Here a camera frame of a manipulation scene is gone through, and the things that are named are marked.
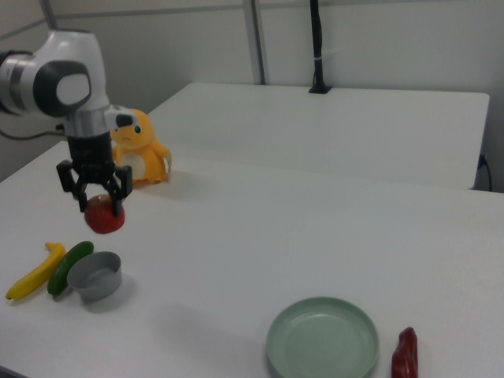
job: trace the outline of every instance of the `cable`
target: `cable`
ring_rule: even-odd
[[[45,135],[65,136],[65,134],[63,134],[62,132],[41,132],[39,134],[34,134],[34,135],[29,135],[29,136],[17,136],[17,135],[7,134],[6,132],[4,132],[1,129],[0,129],[0,135],[3,136],[4,138],[11,139],[11,140],[17,140],[17,141],[37,139],[37,138],[43,137]]]
[[[492,191],[491,188],[491,173],[490,173],[490,165],[488,164],[487,155],[480,155],[480,160],[478,161],[478,169],[482,166],[487,168],[488,173],[488,191]]]

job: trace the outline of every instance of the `green cucumber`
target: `green cucumber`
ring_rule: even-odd
[[[69,274],[70,268],[81,258],[92,254],[95,246],[92,242],[81,242],[69,250],[60,261],[54,274],[49,278],[47,283],[47,292],[51,295],[60,294],[67,286],[66,276]]]

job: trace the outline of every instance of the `banana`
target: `banana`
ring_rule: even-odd
[[[61,243],[47,242],[46,248],[50,252],[49,257],[41,265],[17,281],[9,291],[7,291],[7,299],[21,299],[26,297],[53,275],[57,265],[65,256],[65,247]]]

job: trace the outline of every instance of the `white wall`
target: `white wall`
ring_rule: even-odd
[[[96,34],[115,103],[148,112],[195,81],[257,81],[242,0],[51,5],[59,28]]]
[[[0,2],[0,50],[37,50],[45,42],[47,32],[38,0]],[[36,134],[54,129],[54,125],[48,119],[20,118],[0,113],[0,128],[14,135]],[[27,142],[14,142],[0,136],[0,181],[59,140],[61,139],[44,136]]]
[[[320,7],[323,50],[337,50],[324,59],[326,82],[339,87],[488,93],[483,151],[489,154],[494,189],[504,191],[504,2],[329,3],[341,2],[347,5]],[[308,4],[261,0],[263,57],[270,84],[311,85]],[[481,174],[476,185],[486,187],[486,182]]]

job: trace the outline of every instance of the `plate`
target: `plate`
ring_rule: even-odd
[[[378,359],[378,333],[355,305],[310,298],[276,317],[266,352],[283,378],[363,378]]]

